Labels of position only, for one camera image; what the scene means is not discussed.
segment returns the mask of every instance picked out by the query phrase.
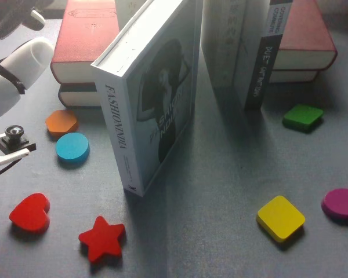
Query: blue circle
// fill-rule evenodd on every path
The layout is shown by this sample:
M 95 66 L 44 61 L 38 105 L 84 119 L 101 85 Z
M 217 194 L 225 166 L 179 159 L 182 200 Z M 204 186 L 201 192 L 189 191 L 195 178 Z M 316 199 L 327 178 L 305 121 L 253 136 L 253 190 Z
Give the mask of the blue circle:
M 56 144 L 58 158 L 66 163 L 81 164 L 89 156 L 89 141 L 81 133 L 68 133 Z

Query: woman on book cover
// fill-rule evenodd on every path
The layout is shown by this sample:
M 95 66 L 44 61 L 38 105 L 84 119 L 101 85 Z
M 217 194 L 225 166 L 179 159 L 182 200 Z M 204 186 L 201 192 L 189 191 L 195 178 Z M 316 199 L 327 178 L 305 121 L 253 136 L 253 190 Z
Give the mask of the woman on book cover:
M 158 160 L 164 161 L 176 139 L 174 108 L 177 90 L 190 73 L 182 55 L 182 46 L 173 39 L 157 52 L 147 72 L 142 75 L 138 97 L 137 121 L 155 119 L 160 141 Z

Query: gray tablecloth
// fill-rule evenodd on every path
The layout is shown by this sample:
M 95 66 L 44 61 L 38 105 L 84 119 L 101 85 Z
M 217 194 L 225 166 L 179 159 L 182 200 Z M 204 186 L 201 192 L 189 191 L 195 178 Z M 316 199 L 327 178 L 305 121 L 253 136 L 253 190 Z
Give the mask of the gray tablecloth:
M 144 198 L 124 193 L 100 110 L 76 111 L 90 157 L 78 169 L 58 164 L 45 119 L 62 109 L 49 69 L 0 118 L 0 133 L 23 125 L 38 150 L 0 176 L 0 277 L 348 277 L 348 227 L 322 213 L 324 195 L 348 187 L 348 17 L 326 18 L 339 56 L 316 82 L 274 85 L 261 112 L 244 113 L 211 89 L 200 57 L 193 121 Z M 24 27 L 0 42 L 0 58 L 38 35 L 54 43 L 60 20 L 39 33 Z M 285 129 L 297 103 L 324 109 L 311 134 Z M 40 237 L 11 228 L 9 214 L 34 192 L 50 200 Z M 286 196 L 306 217 L 304 235 L 278 248 L 257 211 Z M 124 223 L 123 259 L 90 267 L 78 235 L 102 215 Z

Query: red book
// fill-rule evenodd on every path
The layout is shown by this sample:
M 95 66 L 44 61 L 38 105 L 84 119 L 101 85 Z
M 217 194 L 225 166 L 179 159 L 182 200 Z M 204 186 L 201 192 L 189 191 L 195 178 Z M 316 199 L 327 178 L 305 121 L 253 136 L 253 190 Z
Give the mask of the red book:
M 119 33 L 114 1 L 68 0 L 50 65 L 59 83 L 94 82 L 90 64 Z
M 273 70 L 321 71 L 337 55 L 316 1 L 294 0 Z

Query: camera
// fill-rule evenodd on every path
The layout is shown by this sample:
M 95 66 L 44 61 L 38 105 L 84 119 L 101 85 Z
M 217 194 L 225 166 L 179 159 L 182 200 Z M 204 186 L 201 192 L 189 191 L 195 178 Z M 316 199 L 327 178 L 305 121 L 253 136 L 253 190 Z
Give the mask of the camera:
M 31 143 L 24 133 L 23 127 L 19 125 L 8 126 L 5 136 L 0 138 L 0 151 L 5 155 L 28 149 L 30 152 L 36 150 L 36 143 Z

